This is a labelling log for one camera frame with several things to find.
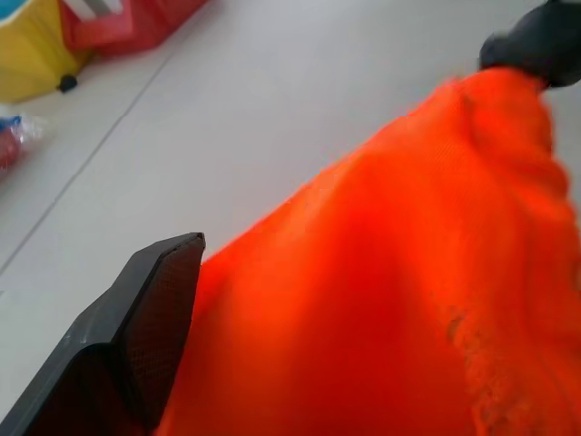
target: white floor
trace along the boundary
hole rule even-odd
[[[212,0],[160,49],[10,109],[55,134],[0,183],[0,419],[131,253],[189,231],[214,252],[538,3]],[[578,176],[580,97],[551,96]]]

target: orange cloth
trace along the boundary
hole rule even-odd
[[[158,435],[579,434],[579,243],[540,92],[442,86],[206,262]]]

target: yellow bag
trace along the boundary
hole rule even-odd
[[[64,46],[57,2],[28,0],[0,22],[0,103],[51,92],[88,62]]]

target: black plastic object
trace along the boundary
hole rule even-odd
[[[61,82],[58,84],[56,89],[64,94],[76,88],[78,84],[79,83],[77,82],[76,77],[70,74],[65,74],[63,77],[61,77]]]
[[[507,66],[543,79],[547,86],[581,80],[581,4],[549,1],[524,15],[480,50],[480,67]]]
[[[190,329],[204,248],[203,235],[190,233],[134,254],[74,321],[0,435],[151,434]]]

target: plastic bag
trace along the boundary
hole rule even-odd
[[[0,177],[46,136],[46,121],[29,115],[0,117]]]

